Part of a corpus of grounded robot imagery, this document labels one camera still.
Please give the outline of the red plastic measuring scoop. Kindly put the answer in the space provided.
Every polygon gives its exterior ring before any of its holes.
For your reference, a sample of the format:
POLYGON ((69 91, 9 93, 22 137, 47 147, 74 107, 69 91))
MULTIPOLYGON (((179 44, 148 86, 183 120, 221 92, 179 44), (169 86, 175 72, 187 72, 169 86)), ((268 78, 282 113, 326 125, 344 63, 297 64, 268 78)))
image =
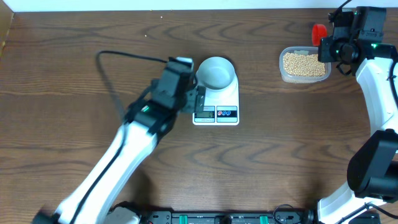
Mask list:
POLYGON ((318 47, 322 38, 327 37, 327 29, 323 24, 314 24, 312 28, 312 44, 314 47, 318 47))

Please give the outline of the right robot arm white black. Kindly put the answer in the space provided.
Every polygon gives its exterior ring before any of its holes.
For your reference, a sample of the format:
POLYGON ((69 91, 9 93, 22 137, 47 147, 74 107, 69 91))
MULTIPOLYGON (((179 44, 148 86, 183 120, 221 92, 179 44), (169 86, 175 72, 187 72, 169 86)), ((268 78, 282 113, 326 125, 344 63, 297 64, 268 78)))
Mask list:
POLYGON ((346 182, 317 203, 318 223, 348 223, 397 201, 397 50, 369 40, 338 41, 328 55, 347 64, 366 102, 371 136, 351 158, 346 182))

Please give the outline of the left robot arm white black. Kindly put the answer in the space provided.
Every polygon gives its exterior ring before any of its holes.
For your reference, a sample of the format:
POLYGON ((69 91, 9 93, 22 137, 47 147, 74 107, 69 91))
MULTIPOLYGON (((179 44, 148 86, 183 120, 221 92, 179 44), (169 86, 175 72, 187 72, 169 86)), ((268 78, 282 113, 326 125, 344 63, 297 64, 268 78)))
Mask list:
POLYGON ((33 223, 104 223, 132 173, 171 131, 178 114, 202 109, 204 98, 203 86, 182 95, 169 95, 152 86, 145 89, 129 105, 113 142, 87 178, 53 215, 41 210, 33 223), (145 100, 148 93, 151 98, 145 100))

